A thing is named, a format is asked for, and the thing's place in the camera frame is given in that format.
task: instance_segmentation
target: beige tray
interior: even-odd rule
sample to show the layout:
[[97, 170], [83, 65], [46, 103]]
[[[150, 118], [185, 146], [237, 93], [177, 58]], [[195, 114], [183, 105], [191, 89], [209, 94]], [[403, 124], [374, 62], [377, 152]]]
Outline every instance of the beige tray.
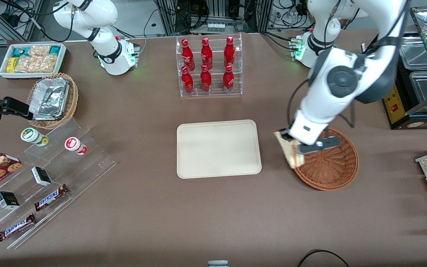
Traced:
[[254, 121], [189, 123], [178, 127], [180, 178], [249, 175], [260, 171]]

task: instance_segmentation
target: small black box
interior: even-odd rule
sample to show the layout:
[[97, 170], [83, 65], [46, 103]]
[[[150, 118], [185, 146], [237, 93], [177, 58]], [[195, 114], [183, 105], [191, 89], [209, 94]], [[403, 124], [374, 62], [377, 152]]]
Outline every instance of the small black box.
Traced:
[[5, 191], [0, 192], [0, 205], [2, 208], [7, 210], [15, 210], [19, 208], [19, 203], [14, 193]]
[[36, 179], [36, 183], [43, 186], [50, 186], [50, 184], [52, 184], [52, 181], [50, 180], [49, 175], [45, 169], [41, 167], [34, 167], [31, 169], [31, 171], [32, 176], [34, 176], [34, 179]]

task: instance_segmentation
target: brown wicker basket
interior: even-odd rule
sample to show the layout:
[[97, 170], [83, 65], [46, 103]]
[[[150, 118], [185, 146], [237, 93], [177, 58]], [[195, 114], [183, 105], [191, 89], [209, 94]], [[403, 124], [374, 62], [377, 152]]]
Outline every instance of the brown wicker basket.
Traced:
[[[36, 121], [31, 120], [29, 123], [37, 128], [44, 128], [47, 130], [52, 130], [56, 128], [57, 126], [63, 124], [65, 121], [73, 117], [73, 114], [75, 113], [75, 110], [77, 108], [77, 101], [78, 101], [78, 88], [77, 85], [74, 83], [73, 79], [70, 78], [70, 76], [64, 74], [64, 73], [57, 73], [51, 76], [47, 76], [42, 78], [43, 79], [55, 79], [55, 78], [64, 78], [67, 79], [70, 82], [70, 88], [69, 93], [67, 96], [67, 104], [65, 109], [64, 117], [61, 120], [58, 121]], [[29, 93], [29, 97], [27, 98], [26, 103], [30, 103], [32, 99], [32, 94], [34, 93], [34, 89], [36, 88], [36, 85], [32, 87], [31, 92]]]
[[359, 169], [358, 154], [350, 139], [332, 127], [329, 127], [329, 135], [339, 137], [342, 144], [304, 155], [304, 165], [294, 169], [306, 184], [323, 191], [348, 186]]

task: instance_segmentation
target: tabletop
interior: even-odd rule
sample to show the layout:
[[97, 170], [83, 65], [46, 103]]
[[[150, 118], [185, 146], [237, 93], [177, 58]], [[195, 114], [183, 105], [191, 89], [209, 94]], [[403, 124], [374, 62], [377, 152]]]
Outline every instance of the tabletop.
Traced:
[[[359, 52], [375, 35], [342, 31], [337, 45]], [[262, 35], [242, 39], [243, 95], [209, 99], [179, 96], [175, 37], [148, 39], [139, 67], [122, 76], [107, 74], [88, 42], [67, 42], [63, 71], [78, 86], [75, 117], [119, 163], [18, 249], [0, 243], [0, 266], [198, 267], [229, 260], [232, 267], [289, 267], [315, 248], [351, 266], [427, 266], [427, 184], [414, 162], [427, 154], [427, 130], [392, 131], [382, 102], [357, 103], [355, 129], [340, 118], [331, 123], [356, 146], [356, 179], [339, 191], [310, 188], [273, 135], [287, 126], [286, 104], [308, 69]], [[2, 78], [0, 98], [25, 100], [33, 84]], [[178, 178], [179, 125], [244, 119], [257, 126], [259, 174]], [[0, 152], [17, 156], [29, 147], [19, 138], [27, 126], [4, 116]]]

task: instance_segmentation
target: white container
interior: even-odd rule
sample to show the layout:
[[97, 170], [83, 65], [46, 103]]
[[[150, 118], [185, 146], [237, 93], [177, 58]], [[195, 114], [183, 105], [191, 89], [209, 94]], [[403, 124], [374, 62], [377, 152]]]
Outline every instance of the white container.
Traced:
[[[6, 71], [7, 63], [9, 59], [12, 57], [14, 49], [19, 49], [22, 47], [29, 47], [32, 45], [44, 45], [44, 46], [53, 46], [53, 47], [60, 47], [59, 54], [57, 56], [56, 66], [54, 67], [54, 71], [52, 72], [39, 72], [39, 73], [9, 73]], [[3, 63], [0, 67], [0, 75], [1, 77], [7, 78], [7, 79], [30, 79], [30, 78], [42, 78], [49, 75], [57, 74], [59, 73], [60, 67], [62, 66], [62, 62], [64, 60], [64, 55], [66, 52], [66, 46], [64, 46], [61, 43], [31, 43], [31, 44], [16, 44], [16, 45], [10, 45], [7, 48], [6, 55], [4, 56]]]
[[49, 143], [47, 136], [41, 134], [34, 128], [26, 128], [21, 132], [21, 139], [23, 141], [35, 144], [37, 146], [45, 146]]
[[88, 152], [88, 147], [82, 144], [82, 142], [80, 142], [80, 140], [78, 140], [76, 137], [70, 137], [67, 139], [65, 142], [65, 147], [67, 150], [73, 151], [78, 155], [84, 155]]

